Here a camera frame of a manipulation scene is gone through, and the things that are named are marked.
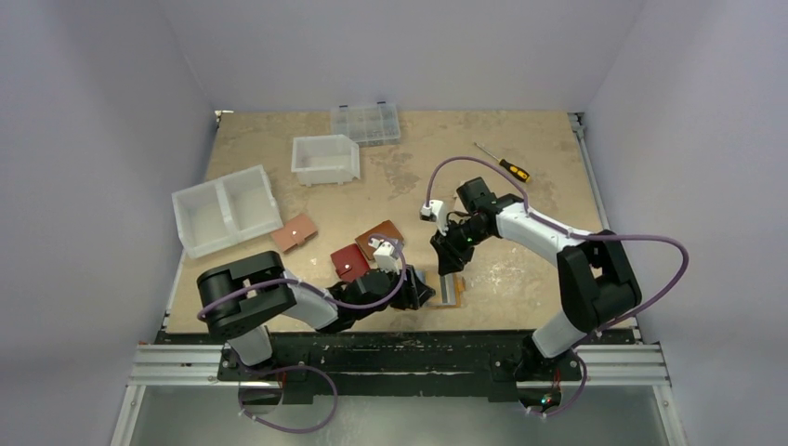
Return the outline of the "orange card holder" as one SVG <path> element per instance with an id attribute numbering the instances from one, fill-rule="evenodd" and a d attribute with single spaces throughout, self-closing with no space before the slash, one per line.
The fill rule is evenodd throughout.
<path id="1" fill-rule="evenodd" d="M 464 278 L 460 275 L 453 273 L 441 276 L 430 273 L 427 275 L 427 284 L 436 292 L 427 301 L 429 308 L 459 308 L 462 305 L 462 295 L 466 286 Z"/>

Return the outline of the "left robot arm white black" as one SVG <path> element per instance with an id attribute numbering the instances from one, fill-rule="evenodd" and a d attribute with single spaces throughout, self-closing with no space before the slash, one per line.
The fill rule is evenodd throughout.
<path id="1" fill-rule="evenodd" d="M 276 371 L 277 355 L 265 327 L 276 316 L 335 334 L 387 308 L 417 310 L 436 294 L 411 265 L 370 269 L 351 282 L 321 288 L 296 277 L 273 251 L 209 269 L 196 284 L 202 303 L 197 319 L 230 346 L 255 380 Z"/>

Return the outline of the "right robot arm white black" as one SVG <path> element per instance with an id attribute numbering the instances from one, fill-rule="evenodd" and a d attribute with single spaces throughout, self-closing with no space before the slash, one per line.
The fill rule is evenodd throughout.
<path id="1" fill-rule="evenodd" d="M 614 233 L 574 230 L 516 195 L 496 196 L 480 177 L 456 193 L 464 206 L 460 220 L 450 220 L 438 200 L 424 203 L 419 213 L 437 227 L 430 243 L 441 275 L 462 271 L 476 246 L 491 237 L 523 246 L 557 269 L 560 310 L 523 343 L 521 364 L 528 375 L 547 376 L 558 356 L 641 303 L 635 273 Z"/>

